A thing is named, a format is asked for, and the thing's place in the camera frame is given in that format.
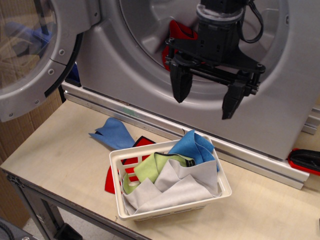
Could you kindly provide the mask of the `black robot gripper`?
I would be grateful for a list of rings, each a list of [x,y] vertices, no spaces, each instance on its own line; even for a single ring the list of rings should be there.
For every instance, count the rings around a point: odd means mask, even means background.
[[[259,89],[265,66],[245,55],[239,47],[241,23],[210,24],[201,21],[197,40],[169,37],[166,64],[170,69],[173,97],[182,103],[189,95],[193,76],[227,86],[223,98],[222,119],[231,119],[244,96]]]

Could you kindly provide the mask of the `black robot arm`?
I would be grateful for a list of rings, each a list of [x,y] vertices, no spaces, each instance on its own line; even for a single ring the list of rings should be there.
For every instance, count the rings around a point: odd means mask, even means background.
[[[245,39],[247,7],[263,27],[262,16],[252,0],[202,0],[196,8],[197,39],[166,40],[168,53],[164,63],[169,68],[173,96],[178,103],[189,95],[194,76],[228,87],[222,103],[224,120],[232,118],[244,97],[258,92],[260,76],[266,68],[245,55],[239,42],[256,43],[264,30],[253,39]]]

